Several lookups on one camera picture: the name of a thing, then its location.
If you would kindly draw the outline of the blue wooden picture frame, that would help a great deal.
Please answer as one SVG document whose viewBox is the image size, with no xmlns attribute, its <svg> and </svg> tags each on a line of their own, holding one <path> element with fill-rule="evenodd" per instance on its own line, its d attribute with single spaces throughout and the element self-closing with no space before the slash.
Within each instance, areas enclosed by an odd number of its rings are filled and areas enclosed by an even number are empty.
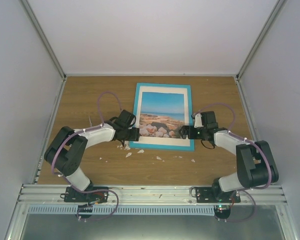
<svg viewBox="0 0 300 240">
<path fill-rule="evenodd" d="M 181 137 L 183 126 L 192 126 L 192 91 L 190 85 L 137 83 L 133 114 L 139 140 L 130 141 L 136 149 L 193 152 L 194 141 Z"/>
</svg>

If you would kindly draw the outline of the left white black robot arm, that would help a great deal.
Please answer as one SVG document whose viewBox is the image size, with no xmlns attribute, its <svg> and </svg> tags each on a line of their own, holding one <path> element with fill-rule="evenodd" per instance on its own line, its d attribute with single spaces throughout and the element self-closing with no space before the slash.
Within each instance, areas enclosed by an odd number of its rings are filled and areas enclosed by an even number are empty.
<svg viewBox="0 0 300 240">
<path fill-rule="evenodd" d="M 85 150 L 105 142 L 137 142 L 140 129 L 134 127 L 136 119 L 134 114 L 122 110 L 118 117 L 96 126 L 82 129 L 64 126 L 45 151 L 44 160 L 50 164 L 54 175 L 70 183 L 80 201 L 88 202 L 93 197 L 93 183 L 80 167 Z"/>
</svg>

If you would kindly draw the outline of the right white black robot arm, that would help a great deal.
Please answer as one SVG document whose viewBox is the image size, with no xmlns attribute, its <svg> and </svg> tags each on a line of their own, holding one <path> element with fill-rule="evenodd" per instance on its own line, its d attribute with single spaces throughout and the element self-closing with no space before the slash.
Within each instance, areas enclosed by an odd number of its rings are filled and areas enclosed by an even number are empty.
<svg viewBox="0 0 300 240">
<path fill-rule="evenodd" d="M 208 142 L 211 148 L 223 148 L 236 157 L 236 172 L 216 178 L 208 191 L 218 203 L 230 200 L 238 190 L 265 189 L 279 180 L 279 172 L 267 141 L 252 141 L 219 127 L 213 111 L 195 115 L 194 125 L 183 125 L 182 139 Z"/>
</svg>

